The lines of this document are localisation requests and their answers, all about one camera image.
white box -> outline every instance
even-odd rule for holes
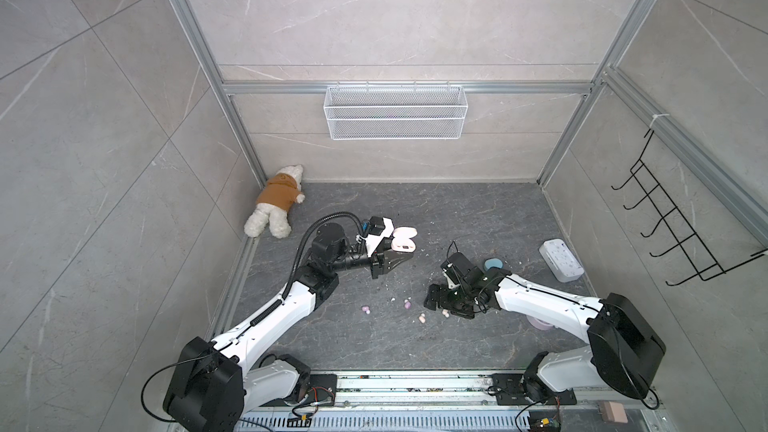
[[[538,251],[560,282],[571,282],[584,274],[584,268],[560,238],[547,240]]]

brown sweater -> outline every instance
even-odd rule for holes
[[[288,174],[277,174],[266,182],[266,187],[256,199],[256,204],[272,204],[288,212],[299,196],[296,180]]]

white wire basket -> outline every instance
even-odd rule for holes
[[[458,139],[467,96],[448,83],[337,85],[322,108],[333,140]]]

stuffed toy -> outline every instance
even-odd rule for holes
[[[256,210],[245,223],[245,235],[258,237],[270,224],[270,232],[276,238],[285,238],[290,234],[288,211],[293,203],[304,202],[301,193],[302,166],[283,167],[266,183],[256,199]]]

pink object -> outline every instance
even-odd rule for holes
[[[531,317],[530,315],[526,315],[525,317],[528,318],[528,321],[531,322],[531,325],[533,325],[540,331],[548,331],[549,329],[554,327],[549,322],[540,321],[536,317]]]
[[[606,422],[616,424],[626,424],[628,422],[627,412],[619,402],[600,402],[600,413]]]

